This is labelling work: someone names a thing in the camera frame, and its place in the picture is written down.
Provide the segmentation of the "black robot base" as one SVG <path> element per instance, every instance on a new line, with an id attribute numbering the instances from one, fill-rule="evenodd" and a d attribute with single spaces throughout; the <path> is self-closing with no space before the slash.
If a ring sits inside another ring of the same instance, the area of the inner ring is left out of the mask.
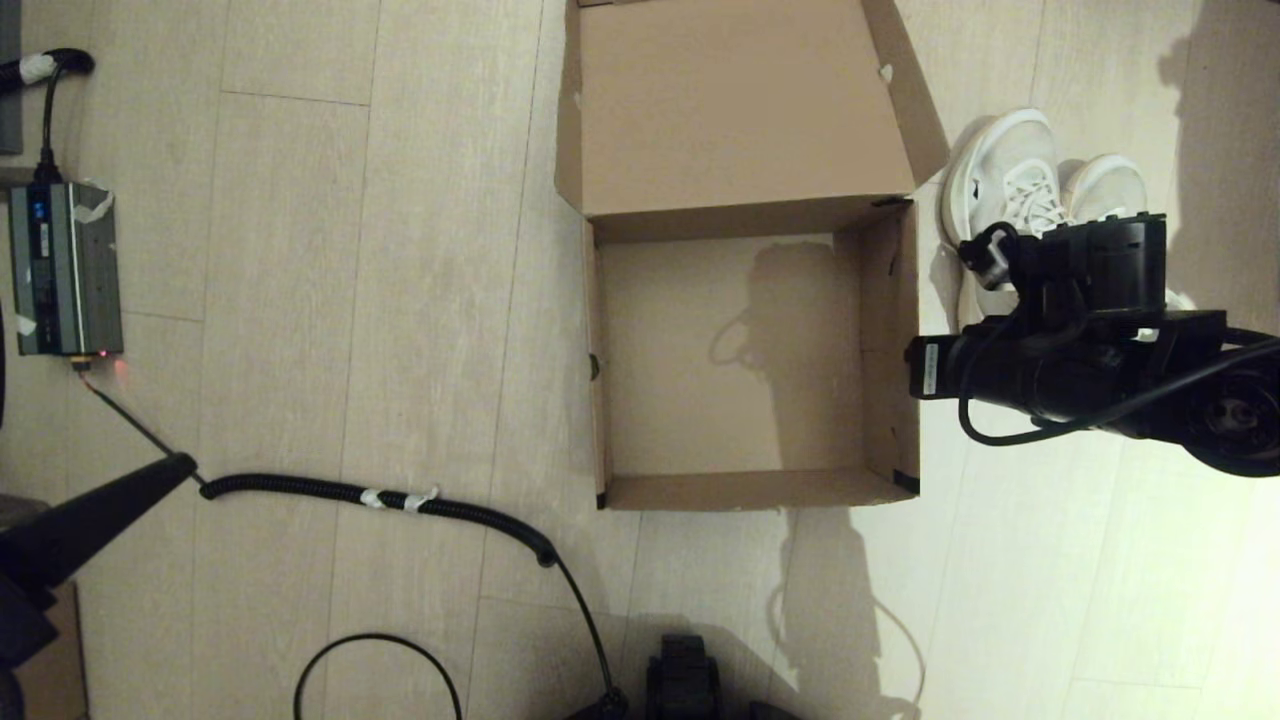
<path id="1" fill-rule="evenodd" d="M 663 635 L 660 653 L 649 659 L 641 714 L 613 683 L 598 635 L 593 637 L 605 692 L 595 702 L 561 720 L 731 720 L 716 657 L 699 635 Z"/>

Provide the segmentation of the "small brown cardboard box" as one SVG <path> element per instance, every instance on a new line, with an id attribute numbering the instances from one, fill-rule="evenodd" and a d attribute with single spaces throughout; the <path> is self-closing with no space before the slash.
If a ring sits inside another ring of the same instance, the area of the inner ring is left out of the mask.
<path id="1" fill-rule="evenodd" d="M 26 720 L 90 720 L 77 584 L 68 582 L 54 594 L 46 618 L 58 638 L 15 670 Z"/>

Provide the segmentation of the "dark grey panel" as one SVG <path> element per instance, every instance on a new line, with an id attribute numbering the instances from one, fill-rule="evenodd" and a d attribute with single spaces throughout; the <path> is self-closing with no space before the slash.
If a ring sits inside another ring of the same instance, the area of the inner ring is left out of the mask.
<path id="1" fill-rule="evenodd" d="M 22 1 L 0 0 L 0 155 L 23 151 L 20 77 Z"/>

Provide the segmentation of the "grey power supply unit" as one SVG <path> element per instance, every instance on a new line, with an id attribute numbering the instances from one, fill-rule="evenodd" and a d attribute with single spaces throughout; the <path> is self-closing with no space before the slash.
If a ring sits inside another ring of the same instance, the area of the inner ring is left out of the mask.
<path id="1" fill-rule="evenodd" d="M 114 192 L 90 182 L 27 184 L 8 200 L 20 355 L 122 354 Z"/>

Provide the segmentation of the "white mesh sneaker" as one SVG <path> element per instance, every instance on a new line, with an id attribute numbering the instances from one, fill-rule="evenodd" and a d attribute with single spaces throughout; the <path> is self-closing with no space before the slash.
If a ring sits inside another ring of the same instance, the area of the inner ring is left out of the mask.
<path id="1" fill-rule="evenodd" d="M 940 215 L 955 251 L 998 222 L 1034 237 L 1066 223 L 1059 149 L 1044 113 L 1019 108 L 975 129 L 948 168 Z"/>
<path id="2" fill-rule="evenodd" d="M 1052 231 L 1069 225 L 1125 220 L 1144 215 L 1148 193 L 1135 163 L 1117 154 L 1097 156 L 1079 165 L 1061 188 L 1062 217 Z M 1155 278 L 1165 274 L 1165 246 L 1151 243 L 1140 223 L 1119 228 L 1107 237 L 1101 252 L 1088 249 L 1085 274 L 1079 279 L 1085 306 L 1111 310 L 1110 302 L 1135 291 L 1144 296 Z"/>

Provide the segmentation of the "brown cardboard shoe box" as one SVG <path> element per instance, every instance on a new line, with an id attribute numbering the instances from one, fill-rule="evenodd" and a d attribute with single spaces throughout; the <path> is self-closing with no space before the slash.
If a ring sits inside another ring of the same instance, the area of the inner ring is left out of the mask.
<path id="1" fill-rule="evenodd" d="M 914 193 L 948 142 L 897 0 L 566 0 L 596 502 L 920 492 Z"/>

